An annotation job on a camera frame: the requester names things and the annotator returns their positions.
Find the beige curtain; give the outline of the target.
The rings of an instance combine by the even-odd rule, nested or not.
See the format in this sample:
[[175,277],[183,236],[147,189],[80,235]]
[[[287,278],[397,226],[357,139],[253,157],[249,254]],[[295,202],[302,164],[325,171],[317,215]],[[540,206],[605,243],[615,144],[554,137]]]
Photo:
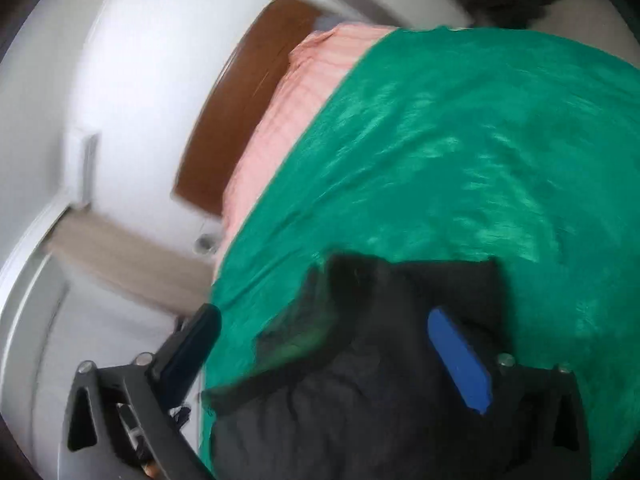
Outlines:
[[61,261],[176,315],[192,315],[209,298],[209,263],[163,248],[92,212],[64,214],[46,246]]

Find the black puffer jacket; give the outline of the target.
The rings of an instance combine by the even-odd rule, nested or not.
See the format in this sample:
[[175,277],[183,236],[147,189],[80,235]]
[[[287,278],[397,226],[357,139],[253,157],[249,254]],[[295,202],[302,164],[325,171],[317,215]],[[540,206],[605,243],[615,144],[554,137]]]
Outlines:
[[[587,479],[574,375],[518,364],[494,259],[344,252],[310,268],[255,339],[256,365],[206,392],[219,479]],[[492,403],[466,407],[428,339],[441,308],[488,369]]]

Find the green floral blanket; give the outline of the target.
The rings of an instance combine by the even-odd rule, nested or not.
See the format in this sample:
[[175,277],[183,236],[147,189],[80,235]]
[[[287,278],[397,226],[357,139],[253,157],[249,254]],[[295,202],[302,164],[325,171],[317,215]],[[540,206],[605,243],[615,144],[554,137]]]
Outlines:
[[496,257],[515,353],[566,364],[592,473],[639,432],[639,72],[533,32],[396,30],[297,141],[218,268],[215,387],[337,249],[392,261]]

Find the brown wooden headboard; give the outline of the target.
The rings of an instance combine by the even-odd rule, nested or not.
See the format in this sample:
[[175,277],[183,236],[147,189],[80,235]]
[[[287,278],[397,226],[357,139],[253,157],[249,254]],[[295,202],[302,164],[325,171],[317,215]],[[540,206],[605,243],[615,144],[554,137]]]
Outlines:
[[220,216],[224,190],[288,70],[288,55],[324,14],[305,0],[271,0],[244,32],[192,130],[172,194]]

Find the pink plaid bed sheet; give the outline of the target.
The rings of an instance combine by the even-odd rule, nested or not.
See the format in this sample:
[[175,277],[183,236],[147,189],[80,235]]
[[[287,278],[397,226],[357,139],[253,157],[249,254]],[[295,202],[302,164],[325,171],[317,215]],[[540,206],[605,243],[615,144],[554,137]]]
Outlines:
[[276,174],[352,68],[395,29],[342,23],[313,32],[288,55],[290,65],[232,172],[222,196],[222,241],[230,243]]

